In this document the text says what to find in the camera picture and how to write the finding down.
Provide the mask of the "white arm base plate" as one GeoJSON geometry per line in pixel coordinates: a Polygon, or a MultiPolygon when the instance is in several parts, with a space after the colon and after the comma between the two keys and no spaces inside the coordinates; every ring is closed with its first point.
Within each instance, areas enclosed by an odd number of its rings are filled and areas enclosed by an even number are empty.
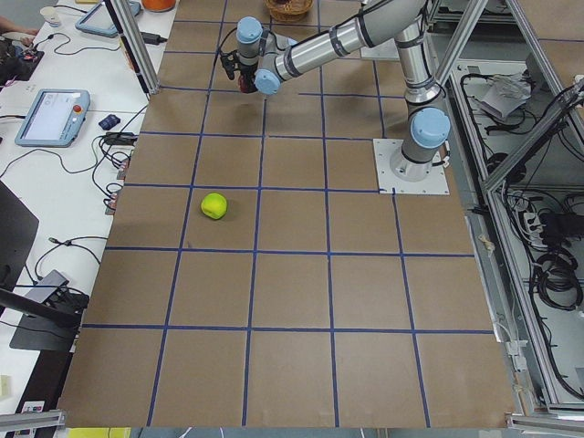
{"type": "Polygon", "coordinates": [[[401,139],[372,141],[378,191],[386,194],[449,195],[447,162],[439,150],[431,162],[417,164],[402,155],[401,139]]]}

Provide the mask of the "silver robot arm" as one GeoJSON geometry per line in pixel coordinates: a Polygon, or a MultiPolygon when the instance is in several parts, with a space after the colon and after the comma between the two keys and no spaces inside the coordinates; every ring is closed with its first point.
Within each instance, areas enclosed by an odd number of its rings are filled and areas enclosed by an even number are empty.
{"type": "Polygon", "coordinates": [[[364,47],[394,41],[406,85],[409,128],[391,156],[391,171],[403,181],[417,183],[430,173],[434,155],[451,129],[449,117],[436,105],[443,93],[441,84],[426,64],[424,10],[423,1],[371,1],[343,22],[300,42],[246,16],[235,29],[236,49],[219,57],[241,92],[270,96],[292,78],[364,47]]]}

